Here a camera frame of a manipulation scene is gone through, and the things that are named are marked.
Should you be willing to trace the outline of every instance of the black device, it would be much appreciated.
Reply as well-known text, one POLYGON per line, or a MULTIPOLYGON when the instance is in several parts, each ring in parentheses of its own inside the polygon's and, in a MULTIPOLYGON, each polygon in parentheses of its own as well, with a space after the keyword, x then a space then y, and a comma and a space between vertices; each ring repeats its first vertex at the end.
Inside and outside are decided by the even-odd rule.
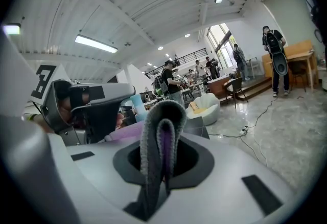
POLYGON ((288 66, 281 42, 276 38, 271 30, 269 30, 265 36, 274 69, 280 76, 286 75, 288 66))

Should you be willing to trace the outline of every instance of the man in black shirt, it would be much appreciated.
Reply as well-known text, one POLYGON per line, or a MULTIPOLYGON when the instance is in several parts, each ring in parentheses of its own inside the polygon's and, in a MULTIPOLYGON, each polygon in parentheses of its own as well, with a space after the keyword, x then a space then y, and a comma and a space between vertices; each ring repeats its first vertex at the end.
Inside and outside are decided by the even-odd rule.
MULTIPOLYGON (((263 31, 263 36, 262 36, 262 45, 264 46, 265 51, 269 52, 268 49, 268 42, 267 42, 267 32, 269 31, 269 27, 268 26, 264 26, 262 28, 263 31)), ((275 37, 282 43, 282 46, 284 47, 284 45, 286 44, 285 39, 283 38, 283 36, 281 35, 281 33, 278 30, 272 30, 271 31, 275 37)), ((273 68, 273 82, 272 82, 272 90, 273 90, 273 97, 277 97, 278 94, 278 83, 279 83, 279 74, 276 72, 276 70, 273 68)), ((284 76, 284 95, 287 96, 289 94, 289 87, 290 87, 290 78, 288 76, 288 73, 284 76)))
POLYGON ((180 91, 179 87, 177 86, 177 85, 183 85, 184 82, 174 80, 174 76, 171 71, 173 68, 173 64, 174 63, 172 61, 167 60, 165 62, 165 67, 163 68, 161 76, 164 82, 166 83, 166 85, 168 86, 167 96, 169 96, 171 100, 178 102, 184 107, 184 99, 183 99, 182 91, 180 91))
POLYGON ((207 63, 206 63, 206 67, 209 68, 210 70, 210 73, 211 73, 211 78, 212 79, 216 79, 217 76, 216 76, 216 68, 215 68, 215 65, 212 64, 212 62, 210 61, 210 58, 209 57, 206 57, 205 58, 207 63))

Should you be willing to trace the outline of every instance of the railing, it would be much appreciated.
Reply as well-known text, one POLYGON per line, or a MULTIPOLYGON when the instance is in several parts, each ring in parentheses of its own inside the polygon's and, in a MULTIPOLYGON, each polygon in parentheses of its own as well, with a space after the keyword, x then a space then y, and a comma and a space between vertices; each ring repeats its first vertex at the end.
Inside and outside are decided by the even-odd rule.
MULTIPOLYGON (((178 58, 177 60, 178 60, 180 65, 183 65, 183 64, 191 62, 191 61, 193 61, 194 64, 195 64, 195 60, 197 60, 197 59, 199 59, 201 57, 204 57, 206 55, 207 55, 206 48, 204 48, 204 49, 192 52, 192 53, 190 53, 188 55, 185 55, 185 56, 183 56, 181 58, 178 58)), ((161 74, 163 70, 164 70, 164 65, 162 65, 160 67, 157 67, 155 70, 149 71, 148 73, 146 73, 146 75, 149 78, 152 78, 152 77, 156 76, 157 74, 161 74)))

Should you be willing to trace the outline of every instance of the black and white sign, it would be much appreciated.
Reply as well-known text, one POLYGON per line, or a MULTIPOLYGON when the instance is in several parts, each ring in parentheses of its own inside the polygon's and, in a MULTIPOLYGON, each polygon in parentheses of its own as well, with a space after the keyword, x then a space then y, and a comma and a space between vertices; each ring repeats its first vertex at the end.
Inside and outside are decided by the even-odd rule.
POLYGON ((39 77, 39 83, 32 91, 30 99, 40 105, 44 103, 52 81, 58 79, 70 81, 64 67, 61 64, 40 65, 36 75, 39 77))

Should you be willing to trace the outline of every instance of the window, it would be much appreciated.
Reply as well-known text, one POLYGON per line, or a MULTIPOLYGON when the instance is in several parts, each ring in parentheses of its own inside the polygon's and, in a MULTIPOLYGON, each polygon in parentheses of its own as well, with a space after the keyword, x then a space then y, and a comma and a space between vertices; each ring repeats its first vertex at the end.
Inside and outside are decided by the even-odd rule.
POLYGON ((215 25, 209 28, 207 37, 217 53, 218 60, 220 62, 220 67, 222 69, 229 68, 236 65, 236 62, 233 57, 233 46, 236 43, 233 35, 231 35, 228 40, 224 43, 223 46, 218 49, 218 44, 225 37, 226 33, 229 31, 229 28, 225 23, 215 25))

